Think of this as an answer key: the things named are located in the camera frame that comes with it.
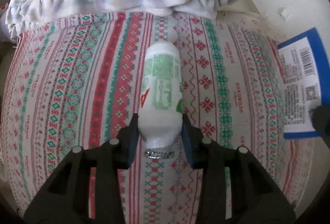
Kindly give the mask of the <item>dark blue carton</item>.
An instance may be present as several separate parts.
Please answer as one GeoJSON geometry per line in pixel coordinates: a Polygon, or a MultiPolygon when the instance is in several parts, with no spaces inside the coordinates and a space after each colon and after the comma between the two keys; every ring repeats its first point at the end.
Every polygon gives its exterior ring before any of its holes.
{"type": "Polygon", "coordinates": [[[329,61],[321,37],[311,28],[278,46],[285,97],[285,139],[320,136],[312,114],[329,106],[329,61]]]}

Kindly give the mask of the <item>white green bottle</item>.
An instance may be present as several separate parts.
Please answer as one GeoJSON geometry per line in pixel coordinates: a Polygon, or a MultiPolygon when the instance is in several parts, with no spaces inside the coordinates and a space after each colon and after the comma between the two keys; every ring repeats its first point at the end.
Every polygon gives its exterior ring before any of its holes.
{"type": "Polygon", "coordinates": [[[171,159],[182,130],[180,52],[171,42],[156,42],[145,54],[138,110],[138,128],[145,156],[171,159]]]}

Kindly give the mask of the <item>patterned red green bedsheet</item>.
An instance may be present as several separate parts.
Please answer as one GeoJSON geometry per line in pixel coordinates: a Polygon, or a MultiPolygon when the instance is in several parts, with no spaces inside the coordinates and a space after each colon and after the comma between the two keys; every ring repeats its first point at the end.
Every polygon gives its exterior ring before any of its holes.
{"type": "Polygon", "coordinates": [[[183,116],[207,139],[250,151],[297,209],[314,143],[284,138],[285,39],[265,19],[233,12],[85,13],[19,34],[1,118],[18,211],[71,149],[101,146],[135,114],[135,158],[118,172],[126,223],[196,221],[203,172],[187,161],[183,116]]]}

